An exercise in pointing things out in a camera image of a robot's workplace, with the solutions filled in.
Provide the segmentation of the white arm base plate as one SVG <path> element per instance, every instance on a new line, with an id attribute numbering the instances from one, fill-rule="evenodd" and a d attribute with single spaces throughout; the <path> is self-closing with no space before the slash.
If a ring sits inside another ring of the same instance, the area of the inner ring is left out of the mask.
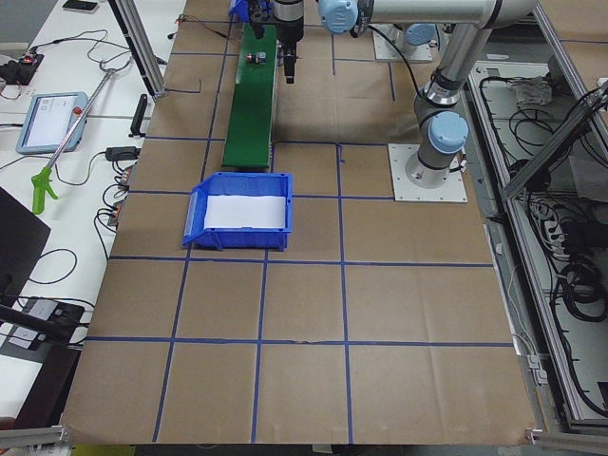
<path id="1" fill-rule="evenodd" d="M 398 202 L 467 203 L 463 173 L 453 158 L 444 170 L 426 168 L 419 161 L 418 144 L 389 143 L 394 199 Z"/>
<path id="2" fill-rule="evenodd" d="M 375 24 L 384 33 L 385 40 L 376 31 L 372 33 L 375 59 L 380 62 L 400 60 L 398 50 L 414 64 L 432 61 L 430 42 L 435 39 L 436 31 L 432 24 Z"/>

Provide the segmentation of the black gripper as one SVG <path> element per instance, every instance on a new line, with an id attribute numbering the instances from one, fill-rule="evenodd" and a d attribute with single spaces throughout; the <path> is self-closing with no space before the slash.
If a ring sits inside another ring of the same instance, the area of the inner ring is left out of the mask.
<path id="1" fill-rule="evenodd" d="M 264 36 L 265 26 L 274 26 L 281 42 L 283 68 L 288 85 L 295 82 L 296 44 L 304 35 L 304 2 L 276 0 L 250 2 L 250 24 L 257 39 Z"/>

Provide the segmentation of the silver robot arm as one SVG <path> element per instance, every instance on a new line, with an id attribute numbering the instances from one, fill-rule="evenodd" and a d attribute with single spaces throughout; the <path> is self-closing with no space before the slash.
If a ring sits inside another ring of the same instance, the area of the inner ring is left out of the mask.
<path id="1" fill-rule="evenodd" d="M 472 69 L 478 53 L 493 29 L 509 26 L 535 8 L 535 1 L 319 1 L 322 26 L 332 34 L 358 37 L 372 24 L 451 23 L 456 26 L 430 88 L 457 91 Z M 248 15 L 256 38 L 264 27 L 276 27 L 276 37 L 285 50 L 285 75 L 295 77 L 297 43 L 303 38 L 302 1 L 250 1 Z"/>
<path id="2" fill-rule="evenodd" d="M 408 178 L 416 185 L 441 187 L 450 174 L 450 164 L 462 151 L 469 134 L 467 121 L 456 112 L 460 90 L 491 34 L 486 28 L 458 24 L 440 64 L 414 100 L 421 143 L 406 165 Z"/>

